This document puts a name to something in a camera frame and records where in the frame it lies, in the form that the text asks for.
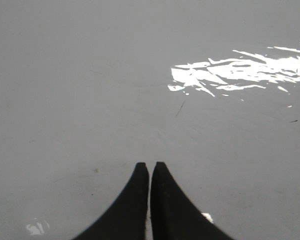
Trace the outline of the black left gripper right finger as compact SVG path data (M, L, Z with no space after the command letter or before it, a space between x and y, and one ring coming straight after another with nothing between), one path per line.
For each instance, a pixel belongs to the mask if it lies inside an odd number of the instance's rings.
M164 162L153 170L150 219L154 240L231 240L190 201Z

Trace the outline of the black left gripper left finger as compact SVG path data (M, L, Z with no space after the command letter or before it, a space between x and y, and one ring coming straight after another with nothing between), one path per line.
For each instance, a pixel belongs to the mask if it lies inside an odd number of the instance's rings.
M148 211L149 172L144 162L133 173L111 206L76 240L144 240Z

